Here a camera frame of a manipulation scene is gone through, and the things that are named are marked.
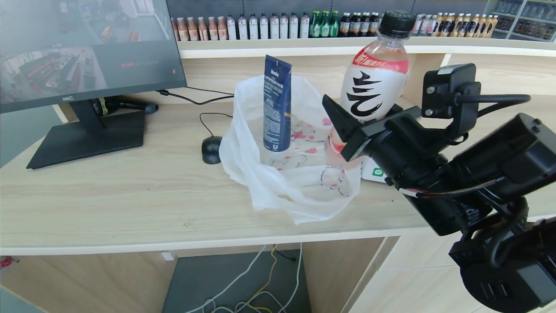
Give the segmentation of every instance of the monitor screen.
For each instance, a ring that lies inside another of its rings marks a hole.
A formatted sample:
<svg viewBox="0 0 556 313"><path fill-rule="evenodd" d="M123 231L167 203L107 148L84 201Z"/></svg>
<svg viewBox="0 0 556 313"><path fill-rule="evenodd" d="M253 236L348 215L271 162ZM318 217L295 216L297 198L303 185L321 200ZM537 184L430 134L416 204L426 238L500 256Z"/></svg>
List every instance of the monitor screen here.
<svg viewBox="0 0 556 313"><path fill-rule="evenodd" d="M1 0L0 112L186 86L166 0Z"/></svg>

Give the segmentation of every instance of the black bottle cap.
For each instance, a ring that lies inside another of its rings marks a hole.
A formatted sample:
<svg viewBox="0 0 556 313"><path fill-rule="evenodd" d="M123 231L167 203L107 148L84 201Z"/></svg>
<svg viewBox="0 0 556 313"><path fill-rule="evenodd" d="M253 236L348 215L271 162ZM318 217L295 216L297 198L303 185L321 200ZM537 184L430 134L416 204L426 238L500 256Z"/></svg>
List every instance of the black bottle cap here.
<svg viewBox="0 0 556 313"><path fill-rule="evenodd" d="M388 37L409 38L416 21L415 14L403 10L386 11L380 22L379 32Z"/></svg>

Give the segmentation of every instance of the white plastic bag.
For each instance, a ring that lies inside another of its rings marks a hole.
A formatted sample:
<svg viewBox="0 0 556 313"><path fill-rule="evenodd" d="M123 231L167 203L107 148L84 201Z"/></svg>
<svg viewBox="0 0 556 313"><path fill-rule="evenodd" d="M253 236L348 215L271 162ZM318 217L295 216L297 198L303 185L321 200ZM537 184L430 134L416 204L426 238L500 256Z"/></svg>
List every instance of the white plastic bag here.
<svg viewBox="0 0 556 313"><path fill-rule="evenodd" d="M234 118L220 145L226 173L249 188L253 207L283 209L296 224L325 221L359 193L361 168L326 165L331 123L321 95L302 77L291 78L291 145L283 158L261 163L264 77L236 85Z"/></svg>

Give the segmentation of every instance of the monitor base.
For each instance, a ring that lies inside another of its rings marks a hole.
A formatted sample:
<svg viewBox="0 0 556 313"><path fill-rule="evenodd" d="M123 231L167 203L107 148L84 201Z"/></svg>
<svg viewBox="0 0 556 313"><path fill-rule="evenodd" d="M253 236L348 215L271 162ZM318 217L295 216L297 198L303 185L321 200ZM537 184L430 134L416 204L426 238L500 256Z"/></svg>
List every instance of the monitor base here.
<svg viewBox="0 0 556 313"><path fill-rule="evenodd" d="M144 111L109 115L103 118L93 117L90 113L86 115L90 119L98 119L102 130L91 131L86 125L91 120L83 123L80 116L78 116L79 122L54 126L35 152L27 168L39 169L143 145Z"/></svg>

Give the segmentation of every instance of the green bottle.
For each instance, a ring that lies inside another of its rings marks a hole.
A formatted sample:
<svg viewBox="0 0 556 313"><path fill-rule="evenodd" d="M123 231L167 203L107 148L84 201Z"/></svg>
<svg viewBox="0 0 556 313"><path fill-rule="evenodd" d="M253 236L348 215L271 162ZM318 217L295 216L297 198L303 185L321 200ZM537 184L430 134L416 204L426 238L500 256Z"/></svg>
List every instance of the green bottle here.
<svg viewBox="0 0 556 313"><path fill-rule="evenodd" d="M322 24L320 25L320 36L328 37L330 34L330 22L328 18L329 11L322 12Z"/></svg>
<svg viewBox="0 0 556 313"><path fill-rule="evenodd" d="M320 37L320 11L313 11L313 22L309 28L309 36L312 38Z"/></svg>
<svg viewBox="0 0 556 313"><path fill-rule="evenodd" d="M330 19L330 37L338 37L338 11L332 11L332 18Z"/></svg>

